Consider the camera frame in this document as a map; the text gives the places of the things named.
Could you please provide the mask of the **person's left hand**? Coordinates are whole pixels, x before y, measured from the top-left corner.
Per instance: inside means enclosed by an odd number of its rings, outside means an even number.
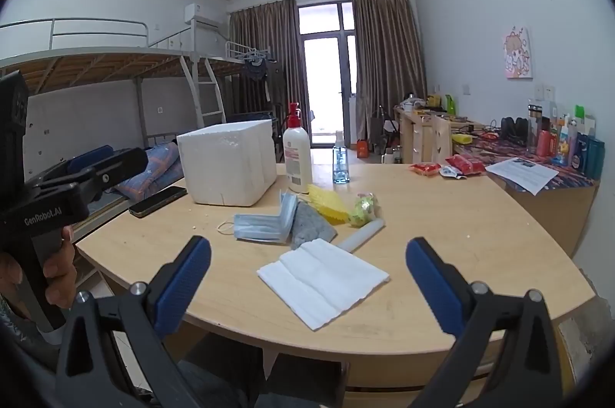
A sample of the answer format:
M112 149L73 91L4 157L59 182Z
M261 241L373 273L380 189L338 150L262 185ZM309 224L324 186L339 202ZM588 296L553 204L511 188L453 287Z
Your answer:
M68 309L76 295L77 270L74 267L74 231L70 226L61 231L61 247L44 264L43 270L49 286L46 299L51 305ZM22 282L20 265L7 254L1 255L1 295L25 317L30 317L25 304L18 296L17 285Z

